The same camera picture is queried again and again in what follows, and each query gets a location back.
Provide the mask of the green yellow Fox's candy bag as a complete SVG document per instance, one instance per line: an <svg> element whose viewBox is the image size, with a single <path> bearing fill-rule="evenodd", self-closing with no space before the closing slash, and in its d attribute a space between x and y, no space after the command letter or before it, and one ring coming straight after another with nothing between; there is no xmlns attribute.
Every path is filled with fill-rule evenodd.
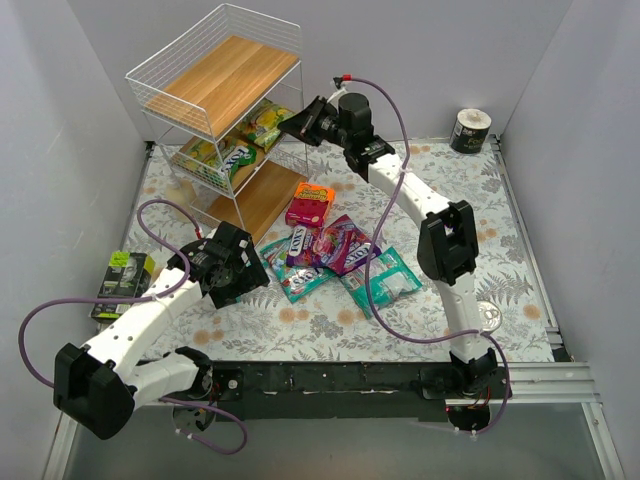
<svg viewBox="0 0 640 480"><path fill-rule="evenodd" d="M231 135L217 144L193 137L171 157L171 162L204 183L227 190L238 170L253 165L258 156L254 146Z"/></svg>
<svg viewBox="0 0 640 480"><path fill-rule="evenodd" d="M294 115L289 108L263 98L236 125L236 130L243 138L268 152L282 134L279 124Z"/></svg>

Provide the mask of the teal mint candy bag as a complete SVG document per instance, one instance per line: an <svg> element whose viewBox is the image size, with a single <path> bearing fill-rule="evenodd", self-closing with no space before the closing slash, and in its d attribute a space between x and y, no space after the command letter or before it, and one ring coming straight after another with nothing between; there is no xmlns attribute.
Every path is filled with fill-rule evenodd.
<svg viewBox="0 0 640 480"><path fill-rule="evenodd" d="M340 281L364 317L371 319L373 314L365 287L365 264L346 273ZM396 249L389 247L371 261L370 287L374 304L379 310L417 292L422 288L422 283Z"/></svg>
<svg viewBox="0 0 640 480"><path fill-rule="evenodd" d="M290 237L266 245L260 255L265 266L275 274L286 297L291 303L311 293L314 289L336 276L327 268L289 267L286 265Z"/></svg>

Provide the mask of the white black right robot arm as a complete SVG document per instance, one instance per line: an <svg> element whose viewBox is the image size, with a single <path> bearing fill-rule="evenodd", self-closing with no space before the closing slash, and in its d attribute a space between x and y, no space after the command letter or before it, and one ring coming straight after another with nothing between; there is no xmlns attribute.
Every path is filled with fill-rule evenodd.
<svg viewBox="0 0 640 480"><path fill-rule="evenodd" d="M417 260L440 294L449 328L444 339L451 365L442 381L462 394L483 390L497 359L475 296L479 250L471 205L448 200L410 172L407 159L375 133L363 94L346 93L336 105L318 96L278 128L306 145L341 147L351 170L387 194L416 224Z"/></svg>

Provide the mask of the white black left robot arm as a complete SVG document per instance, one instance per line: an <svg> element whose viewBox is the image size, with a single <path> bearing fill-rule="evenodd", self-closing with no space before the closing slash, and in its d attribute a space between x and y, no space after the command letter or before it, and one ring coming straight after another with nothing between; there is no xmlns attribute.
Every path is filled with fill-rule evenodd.
<svg viewBox="0 0 640 480"><path fill-rule="evenodd" d="M252 236L222 222L213 234L175 254L149 289L118 320L83 346L65 345L54 363L53 403L100 439L109 439L133 412L170 394L208 399L213 365L180 347L159 360L142 357L184 311L208 297L218 309L234 304L269 277Z"/></svg>

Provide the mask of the purple Fox's berries candy bag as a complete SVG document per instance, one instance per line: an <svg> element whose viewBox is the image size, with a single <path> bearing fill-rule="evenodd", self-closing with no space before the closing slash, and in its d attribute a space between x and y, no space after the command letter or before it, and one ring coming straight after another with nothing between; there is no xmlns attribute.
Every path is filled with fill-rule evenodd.
<svg viewBox="0 0 640 480"><path fill-rule="evenodd" d="M358 227L334 229L327 237L336 240L337 245L322 255L321 265L340 277L363 266L369 254L376 258L382 253L381 248Z"/></svg>
<svg viewBox="0 0 640 480"><path fill-rule="evenodd" d="M343 275L354 231L355 224L348 215L322 228L298 225L291 237L286 265L328 268Z"/></svg>

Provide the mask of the red orange candy box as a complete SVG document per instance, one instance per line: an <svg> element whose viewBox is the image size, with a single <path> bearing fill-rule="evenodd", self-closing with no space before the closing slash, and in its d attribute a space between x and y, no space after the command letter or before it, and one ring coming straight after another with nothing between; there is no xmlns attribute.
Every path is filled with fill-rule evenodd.
<svg viewBox="0 0 640 480"><path fill-rule="evenodd" d="M335 190L330 187L301 182L285 213L285 223L291 227L322 227L328 218L335 195Z"/></svg>

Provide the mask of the cream liquid bottle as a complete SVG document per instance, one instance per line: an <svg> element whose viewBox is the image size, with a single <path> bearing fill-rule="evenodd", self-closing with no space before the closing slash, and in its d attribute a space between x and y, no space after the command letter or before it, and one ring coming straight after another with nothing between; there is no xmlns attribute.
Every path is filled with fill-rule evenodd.
<svg viewBox="0 0 640 480"><path fill-rule="evenodd" d="M196 192L189 179L176 177L167 184L165 197L167 200L187 208L195 200Z"/></svg>

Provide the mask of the black green product box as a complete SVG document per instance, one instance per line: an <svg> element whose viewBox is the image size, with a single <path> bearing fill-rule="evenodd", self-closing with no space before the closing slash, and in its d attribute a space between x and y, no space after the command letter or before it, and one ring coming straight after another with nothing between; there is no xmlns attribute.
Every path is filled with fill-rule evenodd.
<svg viewBox="0 0 640 480"><path fill-rule="evenodd" d="M139 298L149 288L155 261L146 253L116 251L109 260L98 297ZM98 323L108 324L119 319L130 304L96 303L90 317Z"/></svg>

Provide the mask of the metal tin can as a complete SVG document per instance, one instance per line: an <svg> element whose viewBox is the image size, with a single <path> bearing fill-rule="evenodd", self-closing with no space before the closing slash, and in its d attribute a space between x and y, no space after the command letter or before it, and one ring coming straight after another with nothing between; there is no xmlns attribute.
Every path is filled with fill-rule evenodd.
<svg viewBox="0 0 640 480"><path fill-rule="evenodd" d="M484 332L493 333L501 326L502 313L495 304L490 301L479 301L478 310Z"/></svg>

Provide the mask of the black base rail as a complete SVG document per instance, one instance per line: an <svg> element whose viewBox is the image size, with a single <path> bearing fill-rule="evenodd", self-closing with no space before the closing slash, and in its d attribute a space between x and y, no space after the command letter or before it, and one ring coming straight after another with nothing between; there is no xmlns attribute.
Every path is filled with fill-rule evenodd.
<svg viewBox="0 0 640 480"><path fill-rule="evenodd" d="M505 369L471 384L448 362L231 362L212 363L212 385L191 398L213 403L241 420L447 419L446 403L498 401L507 390Z"/></svg>

